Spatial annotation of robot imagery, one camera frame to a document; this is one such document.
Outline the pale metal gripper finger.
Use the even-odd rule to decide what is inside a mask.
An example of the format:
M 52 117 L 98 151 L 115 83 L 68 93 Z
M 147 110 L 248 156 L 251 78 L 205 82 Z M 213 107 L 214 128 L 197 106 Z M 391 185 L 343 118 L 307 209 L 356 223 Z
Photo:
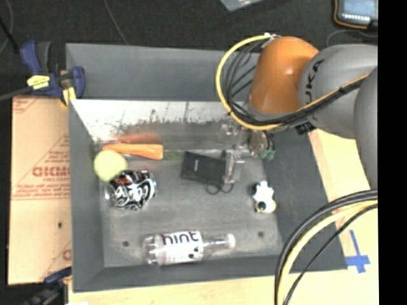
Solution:
M 233 180 L 233 167 L 235 162 L 234 153 L 232 151 L 223 150 L 221 153 L 221 157 L 225 161 L 223 181 L 225 184 L 232 184 L 234 183 Z
M 233 180 L 238 181 L 244 169 L 245 159 L 240 156 L 235 156 L 233 166 Z

